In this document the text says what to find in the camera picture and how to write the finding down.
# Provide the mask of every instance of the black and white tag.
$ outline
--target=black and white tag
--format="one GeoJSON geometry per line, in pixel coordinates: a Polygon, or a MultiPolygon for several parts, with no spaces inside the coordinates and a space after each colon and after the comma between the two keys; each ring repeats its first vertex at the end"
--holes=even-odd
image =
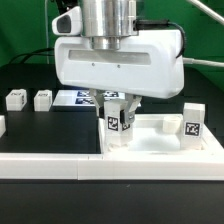
{"type": "Polygon", "coordinates": [[[125,131],[131,127],[130,124],[122,124],[122,131],[125,131]]]}
{"type": "Polygon", "coordinates": [[[25,103],[24,95],[22,95],[22,105],[25,103]]]}
{"type": "Polygon", "coordinates": [[[47,93],[39,93],[38,96],[40,96],[40,97],[47,97],[48,94],[47,93]]]}
{"type": "Polygon", "coordinates": [[[89,91],[78,91],[77,97],[90,97],[89,91]]]}
{"type": "Polygon", "coordinates": [[[118,122],[118,118],[108,116],[108,129],[112,131],[118,131],[118,122]]]}
{"type": "Polygon", "coordinates": [[[77,98],[75,104],[91,105],[94,104],[91,98],[77,98]]]}
{"type": "Polygon", "coordinates": [[[188,122],[184,124],[184,135],[191,137],[201,137],[201,124],[197,122],[188,122]]]}
{"type": "Polygon", "coordinates": [[[118,92],[111,92],[111,91],[106,91],[103,95],[104,97],[110,97],[110,98],[119,97],[118,92]]]}
{"type": "Polygon", "coordinates": [[[20,96],[22,93],[11,93],[11,96],[20,96]]]}

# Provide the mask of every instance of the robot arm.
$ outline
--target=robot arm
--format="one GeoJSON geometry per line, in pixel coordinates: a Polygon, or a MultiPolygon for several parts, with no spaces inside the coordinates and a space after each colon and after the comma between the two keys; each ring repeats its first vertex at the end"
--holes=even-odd
{"type": "Polygon", "coordinates": [[[128,124],[138,96],[170,98],[184,85],[183,34],[140,31],[147,24],[136,19],[136,0],[81,0],[53,21],[54,33],[63,36],[55,45],[59,80],[92,89],[98,114],[104,101],[97,90],[126,93],[128,124]]]}

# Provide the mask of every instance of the white base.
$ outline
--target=white base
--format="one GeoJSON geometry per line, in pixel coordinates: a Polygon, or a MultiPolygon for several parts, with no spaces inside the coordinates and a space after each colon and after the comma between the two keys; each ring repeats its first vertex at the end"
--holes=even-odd
{"type": "Polygon", "coordinates": [[[180,150],[178,135],[162,134],[164,115],[136,115],[135,139],[104,154],[0,154],[0,178],[78,180],[224,180],[224,150],[204,126],[202,150],[180,150]]]}

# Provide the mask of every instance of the white block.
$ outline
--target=white block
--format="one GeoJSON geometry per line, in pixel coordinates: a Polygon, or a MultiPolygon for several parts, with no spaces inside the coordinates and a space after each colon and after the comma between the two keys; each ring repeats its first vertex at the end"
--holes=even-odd
{"type": "Polygon", "coordinates": [[[201,149],[205,105],[185,103],[181,133],[182,149],[201,149]]]}
{"type": "Polygon", "coordinates": [[[13,89],[6,97],[7,111],[21,111],[27,103],[25,89],[13,89]]]}
{"type": "Polygon", "coordinates": [[[78,179],[78,157],[53,153],[1,153],[0,178],[78,179]]]}
{"type": "Polygon", "coordinates": [[[113,180],[114,161],[110,160],[79,160],[79,180],[113,180]]]}
{"type": "Polygon", "coordinates": [[[104,103],[105,136],[108,146],[123,146],[133,139],[132,124],[120,123],[120,112],[125,109],[126,105],[127,101],[123,99],[114,99],[104,103]]]}
{"type": "Polygon", "coordinates": [[[34,97],[35,111],[49,111],[52,104],[52,91],[40,90],[34,97]]]}
{"type": "Polygon", "coordinates": [[[5,131],[6,131],[6,128],[5,128],[5,117],[4,116],[0,116],[0,138],[5,133],[5,131]]]}

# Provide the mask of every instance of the black surface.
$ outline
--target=black surface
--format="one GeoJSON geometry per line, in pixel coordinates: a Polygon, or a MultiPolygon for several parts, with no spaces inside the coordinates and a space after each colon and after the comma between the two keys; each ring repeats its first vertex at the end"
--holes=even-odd
{"type": "MultiPolygon", "coordinates": [[[[31,96],[39,88],[55,93],[64,88],[54,67],[13,66],[0,68],[0,114],[6,115],[8,130],[0,150],[4,145],[7,152],[62,152],[66,148],[74,153],[88,152],[90,144],[97,150],[94,112],[60,112],[60,108],[33,112],[31,96]],[[5,111],[10,88],[28,90],[30,99],[23,112],[5,111]]],[[[223,97],[202,74],[187,68],[185,88],[178,96],[144,97],[138,112],[182,113],[184,102],[205,103],[205,122],[223,144],[223,97]]],[[[223,208],[224,182],[0,180],[1,224],[223,224],[223,208]]]]}
{"type": "Polygon", "coordinates": [[[9,112],[0,152],[99,153],[94,112],[9,112]]]}
{"type": "Polygon", "coordinates": [[[1,224],[224,223],[221,182],[7,182],[1,224]]]}

